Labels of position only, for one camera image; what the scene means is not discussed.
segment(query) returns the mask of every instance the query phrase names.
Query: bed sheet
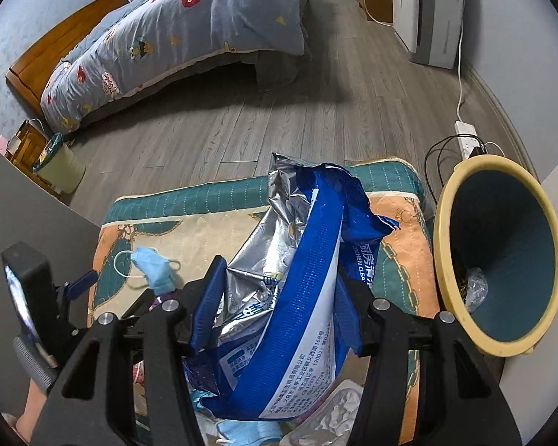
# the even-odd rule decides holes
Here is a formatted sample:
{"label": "bed sheet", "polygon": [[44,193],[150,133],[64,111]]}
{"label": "bed sheet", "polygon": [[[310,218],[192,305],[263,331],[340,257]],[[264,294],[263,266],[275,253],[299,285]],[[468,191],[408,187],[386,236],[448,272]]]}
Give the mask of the bed sheet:
{"label": "bed sheet", "polygon": [[[382,239],[378,256],[361,257],[375,262],[374,295],[407,313],[434,317],[439,305],[417,173],[396,158],[348,170],[361,180],[372,211],[400,223],[400,229]],[[90,293],[89,323],[106,311],[121,316],[146,287],[144,279],[125,279],[114,271],[113,258],[120,251],[154,247],[180,260],[180,286],[200,279],[216,254],[229,260],[239,250],[268,207],[266,194],[266,177],[256,177],[118,199],[108,211],[94,257],[99,281]],[[116,265],[125,275],[139,274],[128,254],[120,255]],[[415,430],[419,367],[417,352],[410,353],[401,436],[406,441]]]}
{"label": "bed sheet", "polygon": [[109,29],[48,81],[41,106],[54,131],[73,132],[95,109],[212,56],[305,53],[300,0],[146,0],[115,14],[121,19],[106,16]]}

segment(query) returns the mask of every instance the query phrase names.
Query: wet wipes package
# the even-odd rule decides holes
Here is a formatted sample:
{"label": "wet wipes package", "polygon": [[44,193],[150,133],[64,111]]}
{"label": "wet wipes package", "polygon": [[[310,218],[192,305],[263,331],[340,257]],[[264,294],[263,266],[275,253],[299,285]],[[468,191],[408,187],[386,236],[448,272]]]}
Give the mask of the wet wipes package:
{"label": "wet wipes package", "polygon": [[287,420],[314,405],[359,345],[337,266],[369,287],[380,240],[397,226],[332,164],[272,155],[268,198],[227,266],[206,345],[185,362],[218,418]]}

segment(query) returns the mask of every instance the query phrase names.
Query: metal screw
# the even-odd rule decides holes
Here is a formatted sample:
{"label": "metal screw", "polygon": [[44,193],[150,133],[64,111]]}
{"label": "metal screw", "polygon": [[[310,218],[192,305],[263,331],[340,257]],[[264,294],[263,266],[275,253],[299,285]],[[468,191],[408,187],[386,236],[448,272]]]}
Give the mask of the metal screw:
{"label": "metal screw", "polygon": [[386,298],[377,298],[372,302],[372,306],[376,310],[388,310],[390,308],[390,302]]}
{"label": "metal screw", "polygon": [[440,320],[444,323],[453,323],[455,321],[455,316],[451,314],[448,310],[443,310],[438,314]]}
{"label": "metal screw", "polygon": [[180,304],[178,303],[178,301],[172,298],[170,300],[164,301],[161,305],[161,308],[163,308],[165,311],[174,311],[179,306]]}
{"label": "metal screw", "polygon": [[99,316],[99,318],[97,319],[97,321],[101,324],[101,325],[107,325],[109,323],[112,323],[113,318],[115,317],[115,315],[113,313],[111,313],[110,311],[107,311],[106,313],[103,313]]}

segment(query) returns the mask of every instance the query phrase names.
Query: trash can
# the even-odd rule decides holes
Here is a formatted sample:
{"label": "trash can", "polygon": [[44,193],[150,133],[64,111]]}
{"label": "trash can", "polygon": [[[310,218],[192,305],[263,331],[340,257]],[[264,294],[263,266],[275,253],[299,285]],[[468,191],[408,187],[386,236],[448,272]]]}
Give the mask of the trash can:
{"label": "trash can", "polygon": [[63,193],[70,194],[81,182],[85,165],[76,158],[58,132],[31,165],[31,170]]}
{"label": "trash can", "polygon": [[[472,314],[453,255],[487,280]],[[436,210],[434,265],[445,307],[479,349],[499,357],[532,351],[558,310],[558,219],[537,180],[500,156],[457,165]]]}

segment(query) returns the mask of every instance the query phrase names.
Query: crumpled face mask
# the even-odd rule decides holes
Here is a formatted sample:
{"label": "crumpled face mask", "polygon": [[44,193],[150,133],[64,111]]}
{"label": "crumpled face mask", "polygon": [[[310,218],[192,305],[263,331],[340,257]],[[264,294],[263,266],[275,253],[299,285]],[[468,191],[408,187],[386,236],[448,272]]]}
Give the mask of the crumpled face mask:
{"label": "crumpled face mask", "polygon": [[[129,253],[130,260],[134,266],[144,273],[144,275],[125,275],[116,267],[116,261],[121,254]],[[153,290],[155,295],[173,292],[176,289],[174,272],[171,263],[180,262],[161,256],[155,248],[137,247],[136,250],[120,251],[113,259],[113,268],[125,278],[146,278],[147,286]]]}
{"label": "crumpled face mask", "polygon": [[265,441],[279,442],[281,427],[270,421],[234,421],[226,419],[217,423],[219,433],[226,439],[217,439],[219,444],[232,446],[259,446]]}

